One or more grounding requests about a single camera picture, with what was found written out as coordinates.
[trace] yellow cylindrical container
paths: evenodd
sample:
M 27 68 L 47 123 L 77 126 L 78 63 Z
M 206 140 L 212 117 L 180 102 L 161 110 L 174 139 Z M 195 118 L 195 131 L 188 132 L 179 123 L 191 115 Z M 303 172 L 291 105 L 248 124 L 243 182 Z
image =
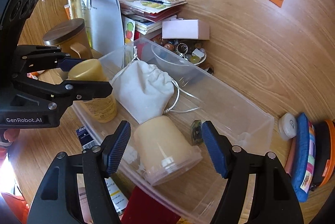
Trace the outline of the yellow cylindrical container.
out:
M 191 146 L 172 120 L 158 116 L 138 126 L 133 134 L 137 151 L 153 186 L 185 173 L 202 159 L 198 146 Z
M 96 59 L 83 61 L 69 72 L 69 80 L 108 81 L 101 63 Z M 82 101 L 84 109 L 100 123 L 111 121 L 117 115 L 115 97 L 110 94 L 104 99 Z

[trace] pink box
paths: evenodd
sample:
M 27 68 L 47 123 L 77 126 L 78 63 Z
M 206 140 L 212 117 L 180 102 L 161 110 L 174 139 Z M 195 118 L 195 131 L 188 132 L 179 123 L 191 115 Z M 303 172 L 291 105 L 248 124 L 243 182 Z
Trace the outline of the pink box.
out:
M 209 24 L 201 20 L 164 21 L 162 38 L 209 40 Z

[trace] white drawstring pouch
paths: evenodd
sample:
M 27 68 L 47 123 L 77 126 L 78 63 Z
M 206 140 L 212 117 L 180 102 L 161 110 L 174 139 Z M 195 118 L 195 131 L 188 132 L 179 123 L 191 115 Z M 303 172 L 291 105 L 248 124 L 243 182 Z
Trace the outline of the white drawstring pouch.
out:
M 186 111 L 172 110 L 177 104 L 180 91 L 195 99 L 198 98 L 181 89 L 167 72 L 160 70 L 156 65 L 139 60 L 136 47 L 133 60 L 114 76 L 110 84 L 115 99 L 139 124 L 170 111 L 186 113 L 198 109 L 197 107 Z M 177 88 L 176 100 L 170 108 L 165 109 L 174 94 L 174 86 Z

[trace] wooden lid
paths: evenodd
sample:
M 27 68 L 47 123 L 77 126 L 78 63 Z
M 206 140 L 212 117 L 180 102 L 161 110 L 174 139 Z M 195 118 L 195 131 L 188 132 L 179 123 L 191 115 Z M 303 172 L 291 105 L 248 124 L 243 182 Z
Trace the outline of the wooden lid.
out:
M 43 36 L 43 42 L 46 46 L 59 46 L 67 39 L 77 35 L 83 28 L 85 28 L 85 21 L 82 18 L 62 22 Z

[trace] white drawstring cord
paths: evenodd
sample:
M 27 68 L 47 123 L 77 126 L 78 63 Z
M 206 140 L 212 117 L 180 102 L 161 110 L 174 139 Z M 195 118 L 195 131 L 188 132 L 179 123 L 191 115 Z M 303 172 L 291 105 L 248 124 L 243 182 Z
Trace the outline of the white drawstring cord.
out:
M 114 78 L 110 81 L 110 84 L 111 85 L 113 85 L 113 83 L 115 82 L 115 80 L 116 80 L 116 78 L 118 77 L 118 76 L 120 76 L 132 63 L 133 63 L 133 61 L 135 61 L 135 60 L 140 60 L 139 58 L 138 58 L 138 56 L 137 56 L 137 48 L 136 48 L 136 46 L 134 46 L 134 57 L 133 57 L 133 59 L 130 61 L 130 63 L 128 63 L 123 69 L 121 69 L 115 76 L 114 76 Z
M 175 98 L 175 102 L 172 104 L 172 106 L 164 111 L 164 114 L 167 114 L 168 112 L 188 113 L 188 112 L 190 112 L 190 111 L 195 111 L 195 110 L 197 110 L 197 109 L 200 109 L 200 107 L 196 107 L 196 108 L 189 109 L 189 110 L 186 110 L 186 111 L 172 110 L 172 109 L 175 107 L 175 105 L 177 104 L 177 102 L 178 102 L 178 99 L 179 99 L 179 96 L 180 96 L 180 91 L 182 91 L 183 93 L 185 93 L 186 95 L 188 95 L 188 96 L 190 96 L 190 97 L 193 97 L 194 99 L 197 99 L 197 100 L 201 101 L 201 100 L 198 99 L 196 96 L 194 96 L 194 95 L 192 95 L 192 94 L 190 94 L 190 93 L 184 91 L 182 88 L 180 88 L 179 85 L 178 85 L 178 83 L 177 83 L 174 79 L 172 79 L 172 83 L 173 83 L 173 84 L 175 85 L 175 87 L 177 88 L 177 97 Z
M 139 59 L 138 56 L 137 56 L 137 48 L 136 48 L 136 46 L 134 46 L 134 57 L 133 57 L 133 59 L 130 61 L 130 63 L 128 63 L 123 69 L 121 69 L 121 70 L 114 76 L 114 78 L 110 81 L 110 84 L 113 85 L 113 83 L 115 82 L 116 78 L 119 77 L 119 76 L 120 76 L 120 75 L 121 75 L 121 74 L 128 68 L 128 66 L 130 66 L 135 60 L 139 60 L 139 61 L 140 61 L 140 59 Z M 189 109 L 189 110 L 186 110 L 186 111 L 172 110 L 172 109 L 176 106 L 176 104 L 177 104 L 177 102 L 178 102 L 178 100 L 179 100 L 180 91 L 183 92 L 184 94 L 190 96 L 190 97 L 193 97 L 194 99 L 197 99 L 198 101 L 201 101 L 201 100 L 198 99 L 196 96 L 194 96 L 194 95 L 192 95 L 192 94 L 190 94 L 190 93 L 184 91 L 182 88 L 180 88 L 179 85 L 178 85 L 178 83 L 177 83 L 173 78 L 171 78 L 171 82 L 172 82 L 172 83 L 174 84 L 174 86 L 177 88 L 177 97 L 175 98 L 175 102 L 172 104 L 172 106 L 164 111 L 164 114 L 167 114 L 168 112 L 188 113 L 188 112 L 190 112 L 190 111 L 195 111 L 195 110 L 197 110 L 197 109 L 200 109 L 200 107 L 196 107 L 196 108 Z

